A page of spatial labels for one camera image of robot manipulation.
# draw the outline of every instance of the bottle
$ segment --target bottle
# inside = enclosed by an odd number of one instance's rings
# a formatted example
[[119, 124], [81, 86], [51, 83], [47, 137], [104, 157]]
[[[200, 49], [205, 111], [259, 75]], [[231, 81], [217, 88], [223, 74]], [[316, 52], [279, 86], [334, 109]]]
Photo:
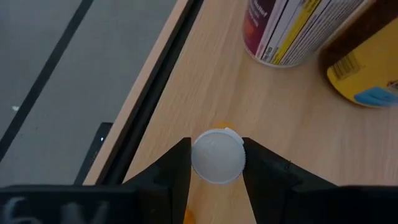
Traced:
[[249, 0], [243, 41], [258, 62], [287, 68], [315, 53], [364, 0]]
[[363, 106], [398, 105], [398, 1], [376, 1], [322, 53], [333, 87]]

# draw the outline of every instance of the blue label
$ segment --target blue label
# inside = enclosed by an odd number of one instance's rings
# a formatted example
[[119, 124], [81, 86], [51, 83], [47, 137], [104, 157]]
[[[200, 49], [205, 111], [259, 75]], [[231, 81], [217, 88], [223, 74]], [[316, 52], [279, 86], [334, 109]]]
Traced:
[[370, 106], [393, 106], [398, 104], [398, 95], [387, 89], [373, 87], [354, 96], [358, 103]]

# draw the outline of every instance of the plastic cap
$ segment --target plastic cap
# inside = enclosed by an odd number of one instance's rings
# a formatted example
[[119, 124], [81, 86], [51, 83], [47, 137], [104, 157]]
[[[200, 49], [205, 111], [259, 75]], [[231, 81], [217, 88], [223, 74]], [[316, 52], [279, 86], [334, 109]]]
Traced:
[[228, 184], [244, 169], [243, 139], [229, 128], [206, 131], [193, 143], [191, 160], [202, 179], [212, 184]]

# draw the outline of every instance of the yellow stripe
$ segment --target yellow stripe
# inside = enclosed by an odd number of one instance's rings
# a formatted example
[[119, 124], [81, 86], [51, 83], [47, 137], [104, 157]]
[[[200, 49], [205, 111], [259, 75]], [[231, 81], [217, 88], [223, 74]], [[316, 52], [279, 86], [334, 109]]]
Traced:
[[289, 31], [289, 34], [284, 40], [282, 46], [276, 52], [275, 57], [272, 61], [273, 64], [278, 65], [280, 63], [283, 56], [286, 54], [287, 50], [289, 49], [289, 47], [292, 45], [294, 39], [299, 34], [301, 29], [307, 22], [308, 18], [312, 15], [312, 13], [317, 8], [320, 2], [321, 0], [306, 0], [302, 12], [300, 13], [293, 27]]

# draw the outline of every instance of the yellow label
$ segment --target yellow label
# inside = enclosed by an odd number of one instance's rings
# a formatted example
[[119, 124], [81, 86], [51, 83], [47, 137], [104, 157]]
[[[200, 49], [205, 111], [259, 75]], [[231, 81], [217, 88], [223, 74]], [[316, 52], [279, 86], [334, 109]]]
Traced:
[[397, 39], [398, 18], [329, 67], [327, 76], [331, 84], [361, 105], [397, 104]]
[[285, 38], [283, 44], [279, 48], [279, 50], [276, 52], [275, 57], [272, 61], [273, 64], [278, 65], [279, 62], [282, 60], [283, 56], [286, 54], [287, 50], [289, 47], [292, 45], [294, 39], [296, 36], [300, 33], [301, 29], [307, 23], [308, 18], [312, 15], [314, 10], [317, 8], [321, 0], [307, 0], [304, 4], [303, 10], [298, 15], [297, 20], [294, 22], [293, 27], [287, 34], [287, 37]]

